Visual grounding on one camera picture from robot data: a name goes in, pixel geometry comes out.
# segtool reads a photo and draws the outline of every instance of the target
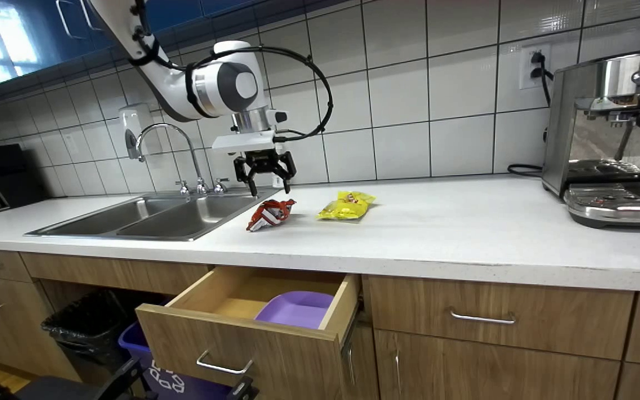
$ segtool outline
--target yellow package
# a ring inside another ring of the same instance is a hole
[[[341,192],[338,201],[320,212],[320,221],[360,221],[373,205],[373,196],[362,192]]]

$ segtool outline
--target blue trash bin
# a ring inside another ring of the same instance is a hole
[[[161,369],[151,358],[141,324],[126,326],[118,339],[118,344],[143,365],[144,383],[161,400],[224,400],[231,393],[230,386]]]

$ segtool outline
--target purple container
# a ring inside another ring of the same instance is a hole
[[[331,303],[334,295],[328,293],[289,291],[275,295],[266,306],[262,306],[255,321],[318,329]]]
[[[143,365],[144,383],[154,393],[159,393],[159,400],[180,400],[180,398],[224,400],[231,393],[230,386],[180,375],[169,369],[161,369],[151,358],[141,324],[126,326],[118,339],[118,344],[126,350],[130,355]]]

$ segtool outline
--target kitchen counter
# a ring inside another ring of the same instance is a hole
[[[341,189],[379,205],[362,223],[318,223]],[[301,186],[292,221],[246,234],[246,212],[195,242],[26,235],[132,196],[49,201],[0,213],[0,249],[544,288],[640,291],[640,232],[591,230],[536,179]]]

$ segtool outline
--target espresso machine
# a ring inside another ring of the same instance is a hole
[[[595,228],[640,228],[640,54],[555,74],[543,185]]]

